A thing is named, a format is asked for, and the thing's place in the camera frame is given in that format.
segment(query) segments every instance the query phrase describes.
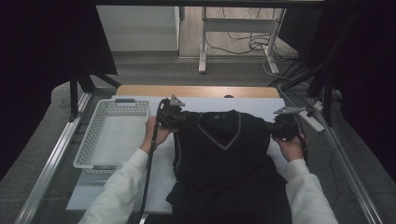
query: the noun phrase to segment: white wall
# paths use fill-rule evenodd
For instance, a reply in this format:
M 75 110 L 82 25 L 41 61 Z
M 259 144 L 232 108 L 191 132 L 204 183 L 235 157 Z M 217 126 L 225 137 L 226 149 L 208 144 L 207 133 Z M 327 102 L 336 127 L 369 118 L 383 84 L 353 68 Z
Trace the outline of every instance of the white wall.
M 98 6 L 112 51 L 178 50 L 178 7 Z

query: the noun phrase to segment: black curtain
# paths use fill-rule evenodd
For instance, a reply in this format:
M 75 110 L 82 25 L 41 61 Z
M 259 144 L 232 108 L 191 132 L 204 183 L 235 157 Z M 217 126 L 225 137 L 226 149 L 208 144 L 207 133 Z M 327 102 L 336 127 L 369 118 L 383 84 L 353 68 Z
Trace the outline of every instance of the black curtain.
M 396 14 L 387 1 L 368 1 L 338 53 L 335 88 L 345 119 L 396 181 Z
M 92 0 L 0 3 L 0 178 L 43 119 L 52 90 L 93 68 L 117 74 Z

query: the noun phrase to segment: v-neck collar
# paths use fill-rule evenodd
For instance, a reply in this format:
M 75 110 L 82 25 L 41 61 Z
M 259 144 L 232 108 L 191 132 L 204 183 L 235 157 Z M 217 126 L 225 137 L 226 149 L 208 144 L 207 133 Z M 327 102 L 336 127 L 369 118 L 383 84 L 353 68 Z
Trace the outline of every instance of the v-neck collar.
M 214 144 L 216 144 L 218 147 L 220 147 L 223 150 L 228 150 L 231 145 L 233 144 L 233 142 L 238 138 L 240 132 L 241 132 L 241 114 L 237 111 L 235 111 L 238 121 L 237 121 L 237 130 L 236 132 L 233 132 L 233 137 L 231 138 L 231 140 L 226 144 L 226 146 L 224 146 L 222 143 L 220 143 L 218 140 L 216 140 L 216 138 L 214 136 L 212 136 L 209 132 L 207 132 L 200 124 L 200 120 L 202 118 L 202 115 L 204 113 L 201 113 L 199 115 L 199 118 L 197 120 L 197 126 L 198 128 L 206 135 L 206 137 L 208 137 Z

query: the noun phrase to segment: laundry basket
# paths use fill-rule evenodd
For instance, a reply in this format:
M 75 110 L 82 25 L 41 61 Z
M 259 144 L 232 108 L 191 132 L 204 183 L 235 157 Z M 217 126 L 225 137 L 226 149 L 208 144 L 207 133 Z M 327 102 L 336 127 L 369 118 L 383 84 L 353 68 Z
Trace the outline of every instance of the laundry basket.
M 148 118 L 149 101 L 99 101 L 74 166 L 89 173 L 113 173 L 140 147 Z

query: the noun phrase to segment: white jacket sleeve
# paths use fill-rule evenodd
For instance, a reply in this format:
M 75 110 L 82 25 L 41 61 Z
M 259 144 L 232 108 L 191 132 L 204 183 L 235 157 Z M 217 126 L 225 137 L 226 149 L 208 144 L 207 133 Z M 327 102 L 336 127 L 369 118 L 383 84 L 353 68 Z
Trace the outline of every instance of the white jacket sleeve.
M 126 223 L 143 184 L 149 155 L 138 149 L 105 183 L 79 223 Z
M 293 224 L 338 223 L 323 195 L 318 177 L 309 173 L 304 160 L 290 161 L 285 167 L 289 177 L 286 192 Z

